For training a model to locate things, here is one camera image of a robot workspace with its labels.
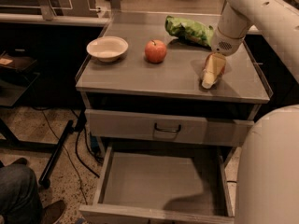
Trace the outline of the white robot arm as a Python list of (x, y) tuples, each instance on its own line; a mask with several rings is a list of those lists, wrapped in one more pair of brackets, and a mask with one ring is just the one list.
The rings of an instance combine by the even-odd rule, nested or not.
[[(299, 11), (284, 0), (225, 0), (213, 51), (237, 52), (254, 26), (299, 81)], [(234, 224), (299, 224), (299, 105), (275, 109), (250, 128), (238, 164)]]

